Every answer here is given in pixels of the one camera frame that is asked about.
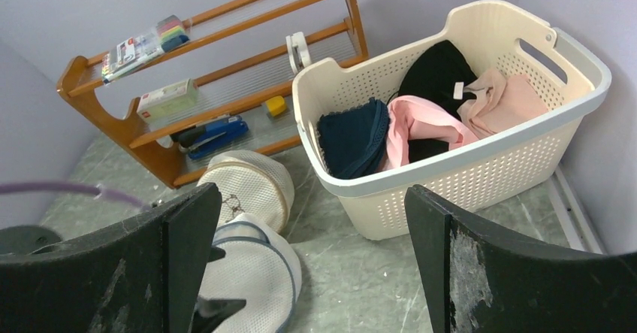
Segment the black garment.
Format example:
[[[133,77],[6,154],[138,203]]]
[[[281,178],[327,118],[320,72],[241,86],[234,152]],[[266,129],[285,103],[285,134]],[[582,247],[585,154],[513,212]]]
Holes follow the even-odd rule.
[[[457,109],[473,95],[462,92],[454,98],[457,83],[464,87],[477,80],[463,54],[444,40],[425,50],[407,71],[397,97],[413,95],[439,105],[460,120]]]

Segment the orange wooden shelf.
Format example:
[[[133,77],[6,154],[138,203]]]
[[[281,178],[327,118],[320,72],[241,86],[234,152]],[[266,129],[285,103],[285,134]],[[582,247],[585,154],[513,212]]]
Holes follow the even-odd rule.
[[[231,13],[238,11],[255,3],[264,0],[233,0],[226,4],[220,5],[201,14],[195,15],[183,20],[183,24],[190,32],[196,26],[208,23],[215,18],[226,17]],[[296,0],[284,4],[281,7],[269,8],[256,17],[250,17],[245,21],[233,23],[227,28],[212,32],[202,38],[188,42],[175,50],[168,52],[145,65],[139,67],[138,70],[131,74],[151,68],[154,65],[162,64],[170,59],[190,53],[196,49],[202,48],[208,44],[220,41],[232,35],[251,29],[268,21],[307,8],[310,5],[319,3],[324,0]],[[361,15],[358,9],[357,0],[345,0],[348,8],[349,16],[343,22],[337,23],[326,29],[314,32],[306,36],[308,46],[332,38],[335,35],[348,33],[349,43],[355,51],[353,57],[338,62],[341,67],[352,67],[360,62],[365,61],[369,57],[367,43],[365,41],[362,29]],[[196,86],[204,86],[213,83],[225,77],[234,77],[242,71],[255,66],[263,65],[280,56],[284,56],[288,51],[283,44],[263,53],[236,62],[217,71],[210,72],[195,79]],[[149,130],[149,123],[145,123],[136,113],[140,98],[133,98],[128,108],[127,115],[118,119],[109,114],[98,101],[95,90],[103,85],[104,82],[98,76],[99,68],[108,52],[100,53],[96,56],[86,58],[84,56],[76,56],[65,68],[57,83],[58,94],[69,103],[72,108],[82,114],[90,123],[97,127],[101,132],[106,134],[112,141],[119,145],[136,161],[142,164],[150,173],[155,175],[166,186],[177,189],[188,183],[196,181],[206,170],[199,168],[186,172],[187,158],[183,153],[179,153],[177,144],[171,147],[162,147],[157,142],[158,139],[169,137],[170,134],[180,132],[184,129],[196,126],[198,123],[213,118],[220,117],[224,114],[241,114],[251,109],[261,106],[269,98],[276,96],[287,97],[291,95],[290,79],[277,84],[271,84],[268,88],[251,92],[247,97],[236,98],[220,107],[204,108],[203,112],[191,114],[190,117],[181,119],[175,123],[170,123],[166,127],[156,130]],[[256,148],[257,153],[264,155],[273,155],[282,151],[291,149],[301,144],[300,136],[297,133],[295,123],[292,122],[293,135],[282,138],[269,145]]]

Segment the cream plastic laundry basket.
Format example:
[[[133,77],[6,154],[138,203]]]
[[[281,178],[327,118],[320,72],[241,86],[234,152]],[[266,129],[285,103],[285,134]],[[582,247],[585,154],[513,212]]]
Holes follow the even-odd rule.
[[[319,118],[389,97],[409,66],[443,40],[462,52],[476,74],[496,68],[505,76],[527,75],[548,112],[402,168],[353,180],[333,177],[319,146]],[[412,185],[475,211],[546,181],[610,85],[607,65],[562,29],[512,3],[479,0],[453,8],[441,32],[351,68],[332,58],[315,62],[293,79],[291,92],[300,140],[323,187],[340,200],[361,235],[382,240],[408,232],[403,200]]]

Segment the white green box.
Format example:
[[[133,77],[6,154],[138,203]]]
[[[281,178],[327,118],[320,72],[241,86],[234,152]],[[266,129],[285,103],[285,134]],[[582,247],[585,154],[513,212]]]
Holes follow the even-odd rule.
[[[144,122],[151,123],[194,107],[198,93],[193,79],[182,80],[143,94],[136,112]]]

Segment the colour marker pack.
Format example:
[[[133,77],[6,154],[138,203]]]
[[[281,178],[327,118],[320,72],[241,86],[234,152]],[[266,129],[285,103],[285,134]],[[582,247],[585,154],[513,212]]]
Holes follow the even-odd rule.
[[[159,21],[147,32],[118,43],[102,59],[104,84],[132,74],[154,59],[190,41],[183,21],[175,15]]]

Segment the yellow small block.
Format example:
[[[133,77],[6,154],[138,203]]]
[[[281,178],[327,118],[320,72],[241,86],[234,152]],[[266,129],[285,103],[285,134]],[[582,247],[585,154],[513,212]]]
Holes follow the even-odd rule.
[[[266,115],[271,119],[279,117],[288,110],[287,102],[281,95],[269,98],[264,101],[261,106],[263,107]]]

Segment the beige mesh laundry bag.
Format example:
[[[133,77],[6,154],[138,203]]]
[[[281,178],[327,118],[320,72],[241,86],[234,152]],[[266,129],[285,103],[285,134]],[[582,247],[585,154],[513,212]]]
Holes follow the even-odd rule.
[[[222,195],[220,225],[250,213],[276,232],[286,227],[294,184],[282,163],[251,150],[226,151],[209,161],[197,185],[205,183],[216,184]]]

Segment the pink garment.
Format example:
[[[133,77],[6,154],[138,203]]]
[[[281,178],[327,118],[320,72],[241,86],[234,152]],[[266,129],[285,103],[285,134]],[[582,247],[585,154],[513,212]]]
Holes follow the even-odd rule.
[[[463,92],[474,97],[467,99],[457,113],[478,138],[504,132],[548,112],[525,75],[505,77],[491,68]]]

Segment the white clip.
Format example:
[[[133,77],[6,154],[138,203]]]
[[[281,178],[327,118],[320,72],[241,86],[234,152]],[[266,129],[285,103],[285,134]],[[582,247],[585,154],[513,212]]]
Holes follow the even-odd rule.
[[[288,60],[294,75],[312,64],[305,34],[295,32],[285,37]]]

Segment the white mesh laundry bag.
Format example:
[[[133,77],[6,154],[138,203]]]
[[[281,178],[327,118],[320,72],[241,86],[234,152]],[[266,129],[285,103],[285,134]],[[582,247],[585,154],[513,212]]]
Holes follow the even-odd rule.
[[[299,257],[268,224],[242,213],[217,228],[212,246],[225,257],[207,264],[198,293],[198,312],[212,313],[213,300],[244,300],[215,332],[283,332],[302,288]]]

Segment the dark blue garment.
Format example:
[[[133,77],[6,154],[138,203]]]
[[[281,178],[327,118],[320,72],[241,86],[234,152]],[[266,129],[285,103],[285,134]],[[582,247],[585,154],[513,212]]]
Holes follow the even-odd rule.
[[[351,180],[374,174],[385,154],[387,105],[376,98],[319,118],[318,142],[331,176]]]

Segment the aluminium frame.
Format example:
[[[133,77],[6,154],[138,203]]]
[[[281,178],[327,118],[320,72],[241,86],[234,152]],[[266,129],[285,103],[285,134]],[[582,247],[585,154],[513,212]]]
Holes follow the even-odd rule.
[[[569,247],[589,253],[606,254],[604,243],[560,165],[546,180],[545,185]]]

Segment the blue flat box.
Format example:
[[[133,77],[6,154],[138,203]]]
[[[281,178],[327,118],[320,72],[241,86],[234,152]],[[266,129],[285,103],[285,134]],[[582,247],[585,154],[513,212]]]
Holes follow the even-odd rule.
[[[248,124],[241,116],[224,115],[170,134],[170,138],[178,144],[180,152],[196,160],[243,137],[248,131]]]

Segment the pink bra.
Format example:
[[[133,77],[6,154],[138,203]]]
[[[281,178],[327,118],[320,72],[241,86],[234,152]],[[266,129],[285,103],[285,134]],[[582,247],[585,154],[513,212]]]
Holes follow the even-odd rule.
[[[479,140],[439,105],[413,95],[388,105],[389,126],[381,171],[388,171],[455,150]]]

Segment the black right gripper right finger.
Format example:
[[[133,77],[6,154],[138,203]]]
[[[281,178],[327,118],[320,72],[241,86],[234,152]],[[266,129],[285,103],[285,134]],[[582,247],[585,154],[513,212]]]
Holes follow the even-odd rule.
[[[415,185],[409,233],[435,332],[634,332],[636,255],[528,237]]]

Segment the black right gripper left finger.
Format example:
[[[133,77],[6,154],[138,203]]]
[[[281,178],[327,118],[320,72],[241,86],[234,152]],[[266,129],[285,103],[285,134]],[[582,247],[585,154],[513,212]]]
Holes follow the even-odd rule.
[[[207,183],[72,239],[2,229],[1,330],[190,331],[220,203]]]

